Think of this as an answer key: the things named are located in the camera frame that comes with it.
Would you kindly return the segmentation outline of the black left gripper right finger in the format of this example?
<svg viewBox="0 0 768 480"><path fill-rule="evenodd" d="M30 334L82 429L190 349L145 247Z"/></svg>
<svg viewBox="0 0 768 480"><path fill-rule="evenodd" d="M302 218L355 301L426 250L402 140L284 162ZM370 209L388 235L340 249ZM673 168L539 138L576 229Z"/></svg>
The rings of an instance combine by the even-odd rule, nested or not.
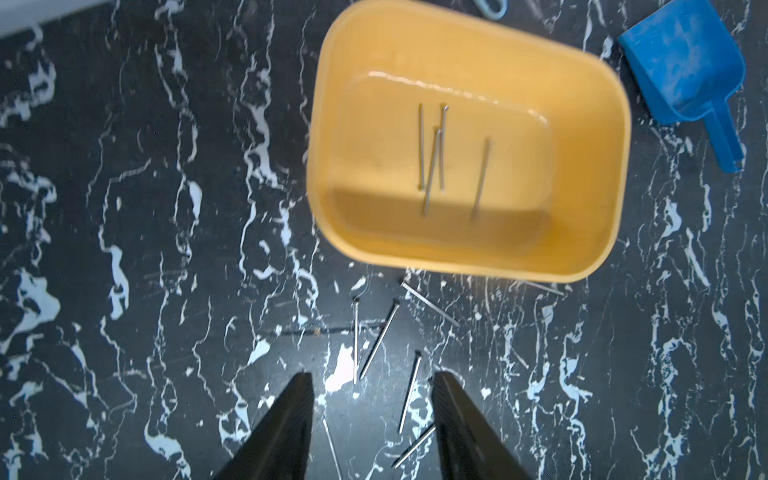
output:
<svg viewBox="0 0 768 480"><path fill-rule="evenodd" d="M528 479L456 377L433 375L432 405L445 479Z"/></svg>

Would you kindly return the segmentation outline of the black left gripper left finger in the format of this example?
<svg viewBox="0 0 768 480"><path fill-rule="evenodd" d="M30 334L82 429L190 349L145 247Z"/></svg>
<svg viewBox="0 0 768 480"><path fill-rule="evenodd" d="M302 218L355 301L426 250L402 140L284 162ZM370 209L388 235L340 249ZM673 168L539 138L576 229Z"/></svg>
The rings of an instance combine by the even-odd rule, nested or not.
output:
<svg viewBox="0 0 768 480"><path fill-rule="evenodd" d="M218 479L303 479L311 442L312 375L295 374Z"/></svg>

